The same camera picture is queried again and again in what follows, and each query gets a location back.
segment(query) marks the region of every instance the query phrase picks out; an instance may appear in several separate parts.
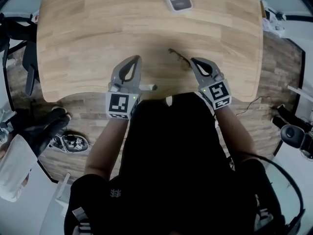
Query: wooden tabletop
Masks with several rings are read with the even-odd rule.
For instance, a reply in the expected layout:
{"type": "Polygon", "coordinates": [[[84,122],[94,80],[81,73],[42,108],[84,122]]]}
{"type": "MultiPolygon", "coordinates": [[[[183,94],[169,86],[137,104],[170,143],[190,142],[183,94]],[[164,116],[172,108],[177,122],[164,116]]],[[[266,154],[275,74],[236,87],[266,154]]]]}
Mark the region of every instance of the wooden tabletop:
{"type": "Polygon", "coordinates": [[[192,0],[171,12],[165,0],[43,0],[37,55],[44,98],[55,102],[82,92],[105,93],[113,68],[142,57],[141,84],[156,84],[144,98],[197,91],[186,58],[214,61],[232,94],[252,101],[263,50],[259,0],[192,0]]]}

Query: wooden floor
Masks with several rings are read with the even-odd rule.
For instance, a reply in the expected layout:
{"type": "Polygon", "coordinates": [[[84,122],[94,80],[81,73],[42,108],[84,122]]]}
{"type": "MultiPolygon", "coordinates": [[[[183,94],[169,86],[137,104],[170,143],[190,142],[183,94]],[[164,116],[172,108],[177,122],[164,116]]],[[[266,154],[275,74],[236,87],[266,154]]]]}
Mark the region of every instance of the wooden floor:
{"type": "MultiPolygon", "coordinates": [[[[264,33],[263,63],[257,96],[264,96],[252,103],[249,109],[238,117],[252,135],[260,155],[271,157],[280,138],[279,130],[270,119],[275,115],[271,106],[282,103],[291,110],[295,101],[295,94],[287,89],[287,85],[297,87],[301,71],[302,52],[285,39],[264,33]]],[[[44,101],[40,84],[36,83],[31,97],[24,93],[27,72],[22,67],[24,49],[13,53],[16,63],[8,68],[8,82],[16,108],[29,108],[33,102],[36,117],[51,110],[52,106],[63,105],[72,114],[68,129],[82,132],[93,144],[108,123],[105,115],[105,95],[97,93],[83,93],[67,96],[57,103],[44,101]]],[[[235,98],[231,109],[235,113],[243,112],[249,103],[243,103],[235,98]]],[[[221,145],[225,152],[224,141],[218,129],[221,145]]],[[[70,182],[83,174],[88,152],[80,155],[65,154],[47,148],[39,157],[43,166],[53,179],[62,180],[66,173],[70,173],[70,182]]],[[[121,154],[114,167],[113,176],[118,174],[121,154]]]]}

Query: chair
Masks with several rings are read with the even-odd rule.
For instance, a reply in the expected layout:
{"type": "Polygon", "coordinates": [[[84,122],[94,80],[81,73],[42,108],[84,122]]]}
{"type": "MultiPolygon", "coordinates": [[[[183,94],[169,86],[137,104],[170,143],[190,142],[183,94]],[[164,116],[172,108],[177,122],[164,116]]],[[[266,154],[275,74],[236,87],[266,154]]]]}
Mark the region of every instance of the chair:
{"type": "Polygon", "coordinates": [[[25,93],[30,96],[34,89],[35,79],[40,82],[37,63],[37,25],[31,21],[31,18],[22,18],[22,20],[29,25],[21,25],[0,13],[0,51],[4,50],[2,65],[5,68],[10,39],[27,41],[22,65],[28,72],[25,93]]]}

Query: logo on shirt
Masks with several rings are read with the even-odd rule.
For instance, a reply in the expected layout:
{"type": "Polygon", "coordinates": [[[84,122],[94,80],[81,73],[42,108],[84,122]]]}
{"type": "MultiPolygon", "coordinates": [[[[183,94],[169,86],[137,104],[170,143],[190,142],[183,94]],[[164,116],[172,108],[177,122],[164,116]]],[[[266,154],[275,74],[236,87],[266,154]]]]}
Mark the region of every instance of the logo on shirt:
{"type": "Polygon", "coordinates": [[[118,197],[121,196],[121,192],[122,192],[121,190],[112,189],[110,196],[111,196],[112,198],[118,198],[118,197]]]}

